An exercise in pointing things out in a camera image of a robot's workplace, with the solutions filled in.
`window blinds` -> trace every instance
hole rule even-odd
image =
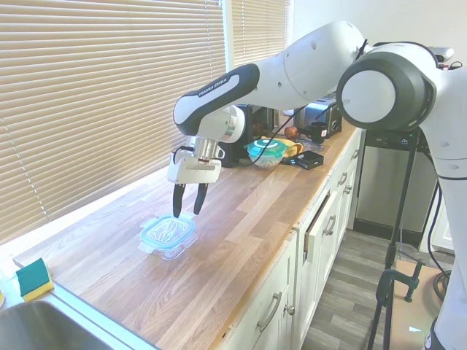
[[[287,46],[288,0],[232,0],[233,65],[275,55]]]
[[[0,0],[0,243],[168,163],[225,73],[218,0]]]

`wood laminate floor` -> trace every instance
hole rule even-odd
[[[348,230],[341,243],[323,295],[301,350],[366,349],[377,304],[374,293],[389,241]],[[435,266],[427,253],[403,244],[403,252]],[[450,269],[454,256],[435,252],[443,268]],[[382,349],[385,309],[379,321],[373,349]]]

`yellow sponge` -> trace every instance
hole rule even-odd
[[[53,288],[49,270],[42,258],[16,272],[20,283],[20,292],[28,302]]]

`wooden countertop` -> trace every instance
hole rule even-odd
[[[323,144],[325,163],[223,169],[193,218],[198,241],[172,261],[138,250],[140,224],[171,212],[164,176],[15,259],[43,257],[53,280],[163,350],[209,349],[227,330],[355,128]],[[192,211],[197,187],[187,186]]]

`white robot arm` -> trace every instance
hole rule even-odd
[[[344,118],[360,128],[410,130],[420,126],[444,193],[456,261],[441,312],[426,349],[467,349],[467,71],[441,71],[427,47],[410,42],[366,47],[358,29],[330,23],[284,51],[241,66],[181,97],[174,121],[194,148],[171,154],[168,179],[175,183],[174,216],[185,184],[199,183],[198,214],[207,184],[220,172],[218,141],[235,142],[244,115],[234,104],[274,109],[307,105],[336,90]]]
[[[307,105],[336,89],[364,39],[352,24],[329,23],[277,55],[240,66],[214,82],[182,96],[174,108],[180,131],[196,136],[193,150],[171,154],[168,179],[175,183],[174,215],[182,207],[185,184],[197,183],[194,213],[201,210],[207,184],[216,182],[221,162],[219,141],[232,143],[244,130],[244,114],[234,104],[274,109]]]

